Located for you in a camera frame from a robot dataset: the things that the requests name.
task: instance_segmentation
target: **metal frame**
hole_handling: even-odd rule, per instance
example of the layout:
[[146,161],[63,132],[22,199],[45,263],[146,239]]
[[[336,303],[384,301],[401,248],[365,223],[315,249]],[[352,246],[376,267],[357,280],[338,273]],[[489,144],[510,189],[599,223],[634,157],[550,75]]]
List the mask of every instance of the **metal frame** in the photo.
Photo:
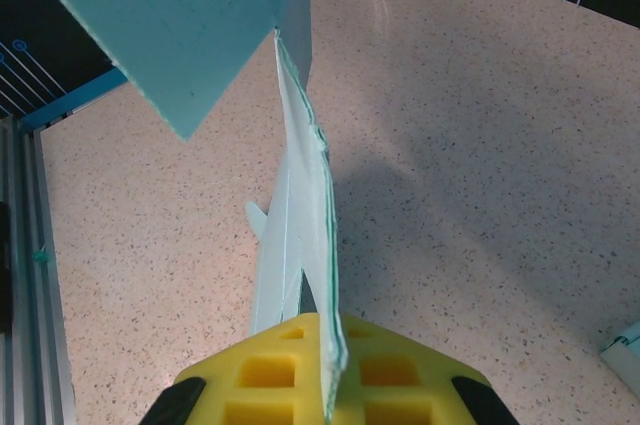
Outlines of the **metal frame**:
[[126,82],[127,77],[114,68],[24,117],[21,121],[25,131],[30,132],[43,127],[56,118],[97,100]]
[[0,337],[0,422],[76,422],[40,132],[0,122],[9,204],[12,331]]

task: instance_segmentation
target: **teal edge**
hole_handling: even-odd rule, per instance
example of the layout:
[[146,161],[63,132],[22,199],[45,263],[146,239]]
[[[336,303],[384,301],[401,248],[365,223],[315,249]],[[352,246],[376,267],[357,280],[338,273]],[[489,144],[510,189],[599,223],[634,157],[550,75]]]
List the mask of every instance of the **teal edge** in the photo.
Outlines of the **teal edge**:
[[23,130],[31,132],[43,127],[52,120],[72,112],[126,82],[127,78],[124,74],[114,68],[22,118]]

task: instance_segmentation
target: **light blue foam sheet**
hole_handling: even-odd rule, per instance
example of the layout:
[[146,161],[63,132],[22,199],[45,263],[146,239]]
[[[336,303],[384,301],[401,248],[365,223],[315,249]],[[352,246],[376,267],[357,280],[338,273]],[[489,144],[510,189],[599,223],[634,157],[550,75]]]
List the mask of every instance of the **light blue foam sheet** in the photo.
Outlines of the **light blue foam sheet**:
[[[287,9],[283,0],[61,1],[185,139]],[[310,42],[287,36],[310,60]]]
[[[264,227],[255,230],[260,239],[255,291],[249,333],[255,335],[300,313],[303,248],[300,224],[291,206],[291,170],[285,152]],[[247,206],[252,215],[263,214],[253,202]]]
[[[294,227],[302,244],[296,258],[320,315],[320,388],[325,417],[330,421],[348,350],[338,313],[337,222],[329,145],[292,57],[279,38],[277,35],[276,61],[287,134],[288,227]],[[285,290],[292,286],[298,286],[293,277]]]

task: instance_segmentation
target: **teal foam board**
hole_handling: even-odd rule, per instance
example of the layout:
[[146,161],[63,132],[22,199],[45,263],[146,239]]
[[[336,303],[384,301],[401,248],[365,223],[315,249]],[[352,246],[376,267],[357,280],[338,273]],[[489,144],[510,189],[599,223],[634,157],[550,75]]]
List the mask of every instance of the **teal foam board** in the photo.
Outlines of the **teal foam board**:
[[[308,53],[311,53],[311,47],[308,47]],[[304,72],[300,74],[301,81],[304,82]],[[68,99],[61,101],[56,100],[45,107],[36,110],[35,112],[27,115],[22,119],[23,124],[29,130],[35,130],[39,127],[45,126],[51,120],[61,117],[65,113],[71,112],[72,110],[84,105],[87,102],[95,100],[107,93],[112,88],[122,85],[127,81],[127,78],[120,72],[119,70],[111,70],[105,73],[103,76],[97,77],[93,81],[83,85],[77,91],[82,93],[74,93],[71,92]],[[105,88],[104,85],[111,84],[111,88]]]
[[297,71],[300,84],[307,87],[311,69],[311,0],[283,0],[278,21],[279,37]]
[[282,7],[282,0],[61,1],[185,139],[276,26]]

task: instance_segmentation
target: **speckled countertop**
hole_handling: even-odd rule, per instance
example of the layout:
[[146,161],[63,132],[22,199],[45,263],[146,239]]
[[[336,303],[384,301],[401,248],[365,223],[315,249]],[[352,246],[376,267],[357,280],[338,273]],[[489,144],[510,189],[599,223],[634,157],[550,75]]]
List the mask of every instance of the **speckled countertop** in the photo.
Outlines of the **speckled countertop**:
[[[525,424],[637,423],[640,31],[561,0],[313,0],[341,306],[477,367]],[[181,143],[131,86],[43,134],[81,424],[247,334],[283,147],[271,40]]]

